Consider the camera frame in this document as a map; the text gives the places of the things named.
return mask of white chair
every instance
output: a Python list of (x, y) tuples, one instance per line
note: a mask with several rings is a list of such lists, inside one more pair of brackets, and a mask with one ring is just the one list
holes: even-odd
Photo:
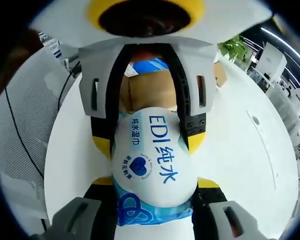
[[(69, 75), (48, 48), (32, 55), (6, 87), (20, 137), (44, 176), (49, 137), (58, 114), (58, 99)], [(72, 86), (71, 77), (61, 102)], [(48, 219), (44, 179), (32, 164), (17, 135), (6, 93), (0, 95), (0, 183), (10, 205)]]

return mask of blue pattern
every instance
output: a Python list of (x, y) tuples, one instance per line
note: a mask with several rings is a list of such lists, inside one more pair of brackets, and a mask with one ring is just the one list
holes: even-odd
[(176, 207), (156, 207), (122, 189), (115, 179), (113, 179), (113, 184), (118, 196), (117, 224), (119, 226), (160, 225), (192, 216), (193, 210), (189, 200)]
[(169, 69), (168, 65), (158, 58), (153, 58), (147, 61), (135, 62), (132, 65), (132, 67), (138, 74), (146, 74), (161, 71), (164, 69)]

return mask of green plant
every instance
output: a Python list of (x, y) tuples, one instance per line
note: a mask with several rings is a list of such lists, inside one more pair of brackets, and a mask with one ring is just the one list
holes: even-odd
[(245, 61), (248, 55), (248, 47), (239, 35), (229, 39), (228, 41), (218, 43), (218, 47), (223, 56), (229, 54), (229, 60), (236, 57), (239, 60)]

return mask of black slot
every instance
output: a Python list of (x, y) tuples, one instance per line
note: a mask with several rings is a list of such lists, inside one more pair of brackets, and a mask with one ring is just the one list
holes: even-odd
[(186, 113), (189, 113), (189, 112), (190, 112), (189, 104), (186, 104), (186, 105), (185, 105), (185, 112), (186, 112)]
[(179, 73), (180, 78), (181, 78), (181, 79), (185, 79), (185, 78), (186, 78), (186, 74), (185, 74), (184, 69), (181, 68), (181, 67), (177, 67), (176, 69), (177, 69), (177, 71), (178, 71), (178, 73)]
[(237, 238), (244, 234), (243, 228), (240, 224), (240, 221), (235, 213), (235, 211), (231, 207), (226, 207), (223, 209), (228, 221), (231, 225), (232, 235)]
[(201, 75), (196, 76), (196, 82), (198, 84), (199, 91), (199, 105), (200, 107), (205, 107), (207, 104), (205, 77)]
[(91, 108), (97, 111), (97, 86), (96, 83), (99, 82), (98, 78), (93, 79), (92, 82), (92, 93), (91, 93)]
[(184, 92), (184, 98), (188, 99), (189, 98), (188, 86), (183, 85), (183, 92)]
[(88, 204), (86, 202), (83, 202), (80, 204), (80, 206), (75, 211), (74, 215), (72, 216), (69, 225), (67, 226), (66, 230), (68, 233), (71, 233), (73, 235), (77, 234), (77, 230), (80, 227), (80, 221), (82, 220), (82, 216), (87, 209)]

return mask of white table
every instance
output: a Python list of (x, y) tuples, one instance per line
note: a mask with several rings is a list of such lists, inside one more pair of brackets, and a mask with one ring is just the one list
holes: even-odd
[[(269, 99), (240, 68), (221, 59), (227, 82), (207, 115), (206, 139), (193, 155), (199, 177), (217, 182), (257, 220), (268, 238), (279, 238), (298, 197), (298, 171), (288, 132)], [(55, 120), (48, 144), (45, 203), (49, 220), (91, 183), (110, 175), (110, 163), (92, 142), (90, 118), (78, 77)], [(251, 116), (259, 120), (257, 127)], [(194, 239), (190, 218), (157, 226), (117, 227), (115, 239)]]

